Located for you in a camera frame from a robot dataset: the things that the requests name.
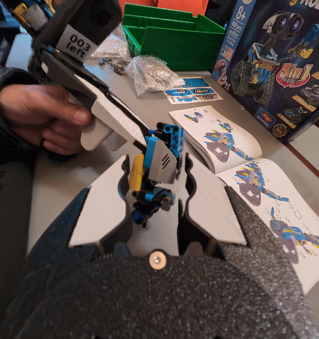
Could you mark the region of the person's left hand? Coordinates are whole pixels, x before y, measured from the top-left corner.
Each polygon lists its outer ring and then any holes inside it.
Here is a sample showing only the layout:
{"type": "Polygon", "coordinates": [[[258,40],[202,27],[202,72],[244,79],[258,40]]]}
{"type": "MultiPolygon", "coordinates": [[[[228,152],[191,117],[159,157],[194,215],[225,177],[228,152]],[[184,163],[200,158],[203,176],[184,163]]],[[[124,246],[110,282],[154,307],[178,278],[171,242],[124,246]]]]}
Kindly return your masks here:
{"type": "Polygon", "coordinates": [[[10,129],[34,146],[59,155],[82,150],[81,129],[93,115],[68,101],[63,87],[13,84],[0,91],[0,112],[10,129]]]}

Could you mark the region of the black studded mat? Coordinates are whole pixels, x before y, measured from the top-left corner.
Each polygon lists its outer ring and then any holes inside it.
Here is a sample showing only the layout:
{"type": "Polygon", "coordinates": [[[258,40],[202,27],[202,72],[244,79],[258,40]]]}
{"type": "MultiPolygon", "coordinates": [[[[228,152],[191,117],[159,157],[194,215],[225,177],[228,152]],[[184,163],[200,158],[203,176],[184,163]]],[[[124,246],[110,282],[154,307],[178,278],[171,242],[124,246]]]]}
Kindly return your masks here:
{"type": "Polygon", "coordinates": [[[0,164],[0,324],[24,265],[34,162],[0,164]]]}

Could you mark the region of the blue grey brick assembly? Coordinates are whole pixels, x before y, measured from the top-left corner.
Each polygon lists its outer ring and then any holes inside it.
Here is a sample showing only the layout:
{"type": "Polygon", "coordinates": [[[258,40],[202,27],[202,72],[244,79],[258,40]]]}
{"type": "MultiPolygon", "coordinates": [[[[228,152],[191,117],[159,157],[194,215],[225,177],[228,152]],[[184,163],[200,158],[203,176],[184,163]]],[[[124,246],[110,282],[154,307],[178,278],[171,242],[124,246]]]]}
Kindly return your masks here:
{"type": "Polygon", "coordinates": [[[157,123],[145,137],[147,150],[143,167],[148,179],[173,184],[178,179],[183,162],[185,130],[179,125],[157,123]]]}

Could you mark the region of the clear plastic bag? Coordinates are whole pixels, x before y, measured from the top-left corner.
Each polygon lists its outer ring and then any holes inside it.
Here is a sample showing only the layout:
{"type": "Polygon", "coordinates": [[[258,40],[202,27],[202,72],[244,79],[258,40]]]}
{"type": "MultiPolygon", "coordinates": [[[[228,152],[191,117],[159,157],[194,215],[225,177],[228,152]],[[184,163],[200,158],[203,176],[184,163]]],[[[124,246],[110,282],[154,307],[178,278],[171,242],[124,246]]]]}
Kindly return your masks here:
{"type": "Polygon", "coordinates": [[[132,58],[125,73],[134,80],[138,96],[146,91],[168,91],[185,84],[184,79],[170,70],[165,61],[153,56],[132,58]]]}

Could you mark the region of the open instruction booklet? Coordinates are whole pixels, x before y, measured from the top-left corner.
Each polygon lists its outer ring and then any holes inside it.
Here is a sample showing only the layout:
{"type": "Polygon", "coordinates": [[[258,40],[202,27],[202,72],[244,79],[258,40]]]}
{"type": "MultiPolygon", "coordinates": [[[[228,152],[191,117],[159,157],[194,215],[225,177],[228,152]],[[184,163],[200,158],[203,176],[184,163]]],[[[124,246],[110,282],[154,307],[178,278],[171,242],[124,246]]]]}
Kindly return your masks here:
{"type": "Polygon", "coordinates": [[[212,106],[171,111],[209,169],[274,233],[308,294],[319,281],[319,217],[258,141],[212,106]]]}

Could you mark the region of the grey desk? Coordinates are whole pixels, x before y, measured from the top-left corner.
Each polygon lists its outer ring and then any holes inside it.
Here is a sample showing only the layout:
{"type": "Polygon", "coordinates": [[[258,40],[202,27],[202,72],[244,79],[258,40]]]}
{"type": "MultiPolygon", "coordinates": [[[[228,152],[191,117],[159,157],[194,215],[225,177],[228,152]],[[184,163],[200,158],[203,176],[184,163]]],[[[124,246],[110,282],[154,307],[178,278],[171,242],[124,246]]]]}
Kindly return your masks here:
{"type": "MultiPolygon", "coordinates": [[[[87,60],[85,67],[105,82],[151,129],[159,121],[172,122],[170,111],[212,105],[224,117],[242,126],[256,138],[263,158],[272,160],[284,171],[306,203],[319,216],[319,178],[289,148],[277,141],[254,117],[242,109],[208,72],[183,73],[183,76],[202,76],[223,100],[172,105],[162,92],[146,92],[138,97],[130,77],[117,75],[111,68],[99,67],[96,59],[87,60]]],[[[104,143],[92,152],[80,153],[69,162],[54,163],[47,159],[44,152],[40,152],[35,164],[27,254],[81,189],[89,186],[122,155],[128,154],[133,159],[138,153],[129,143],[117,151],[110,151],[104,143]]],[[[134,227],[128,242],[132,254],[144,255],[154,248],[162,248],[171,255],[178,254],[177,204],[176,201],[169,212],[155,214],[145,230],[134,227]]]]}

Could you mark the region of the blue yellow brick assembly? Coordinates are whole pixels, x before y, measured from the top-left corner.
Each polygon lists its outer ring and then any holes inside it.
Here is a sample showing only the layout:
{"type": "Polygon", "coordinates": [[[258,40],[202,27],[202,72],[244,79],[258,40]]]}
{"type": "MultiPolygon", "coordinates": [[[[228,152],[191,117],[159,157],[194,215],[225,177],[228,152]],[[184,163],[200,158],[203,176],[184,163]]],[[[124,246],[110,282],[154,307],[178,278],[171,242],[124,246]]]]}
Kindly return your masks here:
{"type": "Polygon", "coordinates": [[[157,186],[157,182],[148,178],[149,170],[144,168],[143,154],[134,158],[129,178],[129,188],[136,199],[133,203],[132,221],[146,227],[149,218],[160,209],[169,211],[175,203],[175,193],[170,189],[157,186]]]}

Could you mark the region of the red file tray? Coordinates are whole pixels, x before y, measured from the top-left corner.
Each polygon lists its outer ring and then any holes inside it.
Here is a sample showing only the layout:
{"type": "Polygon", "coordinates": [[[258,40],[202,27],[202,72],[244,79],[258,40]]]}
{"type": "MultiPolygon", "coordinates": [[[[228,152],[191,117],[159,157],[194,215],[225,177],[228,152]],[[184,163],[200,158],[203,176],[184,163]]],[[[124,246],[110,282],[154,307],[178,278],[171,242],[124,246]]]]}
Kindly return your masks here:
{"type": "Polygon", "coordinates": [[[159,8],[191,12],[194,17],[204,15],[208,0],[153,0],[159,8]]]}

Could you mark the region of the toy robot box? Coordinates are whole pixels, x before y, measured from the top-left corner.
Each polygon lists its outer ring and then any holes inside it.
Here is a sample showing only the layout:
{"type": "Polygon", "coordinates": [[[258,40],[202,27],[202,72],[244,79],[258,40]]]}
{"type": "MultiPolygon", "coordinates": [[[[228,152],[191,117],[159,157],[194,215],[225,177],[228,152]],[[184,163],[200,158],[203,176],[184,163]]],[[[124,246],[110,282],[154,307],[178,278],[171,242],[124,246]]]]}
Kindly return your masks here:
{"type": "Polygon", "coordinates": [[[319,0],[237,1],[212,77],[272,135],[319,120],[319,0]]]}

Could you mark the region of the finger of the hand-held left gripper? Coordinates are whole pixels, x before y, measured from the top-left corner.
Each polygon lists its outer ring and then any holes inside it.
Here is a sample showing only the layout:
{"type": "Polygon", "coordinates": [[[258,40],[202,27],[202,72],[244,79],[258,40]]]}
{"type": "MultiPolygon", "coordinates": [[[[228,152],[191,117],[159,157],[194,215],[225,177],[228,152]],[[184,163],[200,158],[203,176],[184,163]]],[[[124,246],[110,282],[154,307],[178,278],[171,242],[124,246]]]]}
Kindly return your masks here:
{"type": "Polygon", "coordinates": [[[132,142],[135,146],[147,146],[145,136],[149,128],[137,115],[113,93],[102,90],[78,75],[75,77],[91,92],[96,100],[91,108],[93,115],[110,127],[114,132],[132,142]]]}

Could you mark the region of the green file tray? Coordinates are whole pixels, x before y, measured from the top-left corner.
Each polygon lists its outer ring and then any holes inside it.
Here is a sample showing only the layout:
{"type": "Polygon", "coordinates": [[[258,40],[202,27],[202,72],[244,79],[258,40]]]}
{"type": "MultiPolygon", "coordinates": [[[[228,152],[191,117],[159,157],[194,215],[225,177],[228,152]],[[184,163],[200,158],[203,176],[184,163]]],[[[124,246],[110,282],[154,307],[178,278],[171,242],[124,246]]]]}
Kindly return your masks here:
{"type": "Polygon", "coordinates": [[[225,28],[199,14],[126,3],[123,30],[135,56],[151,55],[173,71],[212,70],[225,28]]]}

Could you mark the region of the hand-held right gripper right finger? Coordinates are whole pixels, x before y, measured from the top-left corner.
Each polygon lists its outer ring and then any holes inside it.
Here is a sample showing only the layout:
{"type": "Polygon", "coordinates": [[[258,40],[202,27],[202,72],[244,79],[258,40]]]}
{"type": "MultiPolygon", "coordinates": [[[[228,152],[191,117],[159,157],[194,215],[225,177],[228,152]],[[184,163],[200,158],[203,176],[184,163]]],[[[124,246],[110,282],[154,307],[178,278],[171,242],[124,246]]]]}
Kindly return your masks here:
{"type": "Polygon", "coordinates": [[[187,153],[185,188],[188,197],[178,203],[179,255],[198,248],[203,255],[217,256],[218,245],[247,246],[247,239],[226,189],[229,187],[196,157],[187,153]]]}

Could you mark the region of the blue sticker sheet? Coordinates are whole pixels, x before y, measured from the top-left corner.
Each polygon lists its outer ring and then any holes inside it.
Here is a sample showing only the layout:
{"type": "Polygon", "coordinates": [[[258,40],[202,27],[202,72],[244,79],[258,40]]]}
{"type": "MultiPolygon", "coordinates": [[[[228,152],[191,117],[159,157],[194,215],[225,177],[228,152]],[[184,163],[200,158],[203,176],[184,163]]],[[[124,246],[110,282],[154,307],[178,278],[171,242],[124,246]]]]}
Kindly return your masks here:
{"type": "Polygon", "coordinates": [[[171,104],[223,100],[202,77],[183,78],[184,84],[164,92],[171,104]]]}

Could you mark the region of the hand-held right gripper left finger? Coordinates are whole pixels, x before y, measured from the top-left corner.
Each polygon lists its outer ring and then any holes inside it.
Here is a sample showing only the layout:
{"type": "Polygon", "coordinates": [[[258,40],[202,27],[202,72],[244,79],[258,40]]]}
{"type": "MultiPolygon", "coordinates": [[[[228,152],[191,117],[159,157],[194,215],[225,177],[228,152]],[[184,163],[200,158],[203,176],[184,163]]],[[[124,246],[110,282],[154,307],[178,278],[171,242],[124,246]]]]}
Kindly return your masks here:
{"type": "Polygon", "coordinates": [[[126,194],[130,161],[123,155],[89,187],[68,247],[97,245],[111,253],[118,242],[128,242],[133,225],[126,194]]]}

